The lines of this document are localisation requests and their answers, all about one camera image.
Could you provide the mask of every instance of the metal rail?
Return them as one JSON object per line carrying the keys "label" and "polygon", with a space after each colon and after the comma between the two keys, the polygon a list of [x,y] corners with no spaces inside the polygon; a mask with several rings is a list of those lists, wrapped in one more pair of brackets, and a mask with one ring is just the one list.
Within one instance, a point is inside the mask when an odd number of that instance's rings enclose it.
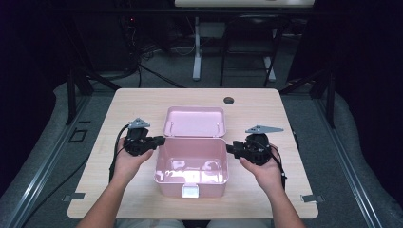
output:
{"label": "metal rail", "polygon": [[[78,103],[77,107],[77,117],[79,117],[84,112],[86,106],[89,103],[89,100],[90,97],[88,96],[83,96],[83,98],[80,100],[80,103]],[[21,227],[24,224],[25,219],[27,219],[27,217],[29,216],[29,211],[32,209],[39,194],[44,188],[53,168],[59,161],[60,155],[63,151],[63,147],[68,140],[68,135],[70,135],[74,131],[74,126],[75,124],[77,124],[77,122],[78,118],[75,118],[70,125],[65,126],[65,129],[57,140],[51,153],[39,167],[31,183],[29,184],[29,187],[24,193],[24,196],[17,204],[6,227]]]}
{"label": "metal rail", "polygon": [[368,197],[364,187],[359,180],[358,175],[355,172],[355,169],[350,161],[350,158],[346,152],[346,149],[343,145],[343,142],[338,137],[338,133],[335,128],[330,127],[327,122],[325,115],[325,106],[322,101],[314,99],[315,107],[317,111],[320,113],[320,118],[323,121],[323,124],[326,126],[329,135],[332,137],[333,142],[335,143],[337,157],[341,165],[341,169],[346,176],[347,182],[350,184],[350,188],[353,191],[356,202],[364,216],[365,221],[368,224],[368,227],[380,228],[382,227],[381,221],[379,220],[372,204],[370,198]]}

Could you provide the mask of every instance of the pink plastic box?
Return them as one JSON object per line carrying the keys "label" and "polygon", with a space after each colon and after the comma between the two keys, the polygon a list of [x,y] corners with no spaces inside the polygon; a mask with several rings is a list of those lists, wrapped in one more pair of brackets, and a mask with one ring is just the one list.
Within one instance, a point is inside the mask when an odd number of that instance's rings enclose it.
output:
{"label": "pink plastic box", "polygon": [[154,180],[168,197],[221,197],[228,181],[222,108],[172,106]]}

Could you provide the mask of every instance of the handheld controller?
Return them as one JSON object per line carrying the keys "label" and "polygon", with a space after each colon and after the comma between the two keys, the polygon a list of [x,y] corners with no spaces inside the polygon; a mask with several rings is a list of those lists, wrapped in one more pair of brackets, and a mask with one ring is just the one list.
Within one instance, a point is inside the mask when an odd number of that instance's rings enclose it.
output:
{"label": "handheld controller", "polygon": [[163,136],[147,137],[148,129],[150,124],[137,118],[133,122],[127,124],[119,132],[118,137],[115,142],[115,150],[113,155],[112,164],[109,167],[109,181],[112,180],[113,173],[115,170],[115,163],[118,154],[118,143],[121,138],[122,133],[127,129],[127,135],[124,140],[124,149],[132,156],[141,156],[143,153],[150,149],[156,149],[157,146],[165,144],[165,138]]}
{"label": "handheld controller", "polygon": [[282,169],[281,161],[279,161],[272,153],[272,146],[269,143],[269,139],[264,131],[250,131],[254,132],[246,137],[245,142],[233,141],[233,145],[226,145],[228,153],[233,154],[235,159],[243,157],[255,165],[262,166],[268,161],[273,159],[281,173],[282,187],[285,188],[285,176]]}

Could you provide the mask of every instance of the white leg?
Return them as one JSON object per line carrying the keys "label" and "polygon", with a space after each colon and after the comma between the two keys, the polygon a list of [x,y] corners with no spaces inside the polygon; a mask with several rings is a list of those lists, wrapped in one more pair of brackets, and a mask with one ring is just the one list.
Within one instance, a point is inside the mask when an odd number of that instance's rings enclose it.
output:
{"label": "white leg", "polygon": [[198,81],[201,79],[202,69],[202,54],[201,54],[201,37],[199,31],[199,17],[195,18],[195,64],[193,65],[193,80]]}

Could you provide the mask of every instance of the hand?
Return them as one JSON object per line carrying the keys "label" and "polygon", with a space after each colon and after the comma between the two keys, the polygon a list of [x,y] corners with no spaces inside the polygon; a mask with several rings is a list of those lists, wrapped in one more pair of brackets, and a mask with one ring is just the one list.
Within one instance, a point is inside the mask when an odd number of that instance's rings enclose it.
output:
{"label": "hand", "polygon": [[124,141],[125,138],[119,139],[118,151],[120,152],[116,158],[112,181],[121,181],[122,184],[128,185],[139,171],[140,165],[152,156],[153,150],[148,150],[141,156],[132,156],[124,149]]}
{"label": "hand", "polygon": [[[270,145],[273,155],[280,161],[278,149],[273,144]],[[245,158],[240,158],[240,163],[255,176],[258,185],[266,194],[270,193],[272,189],[282,188],[280,171],[274,159],[262,166],[255,165]]]}

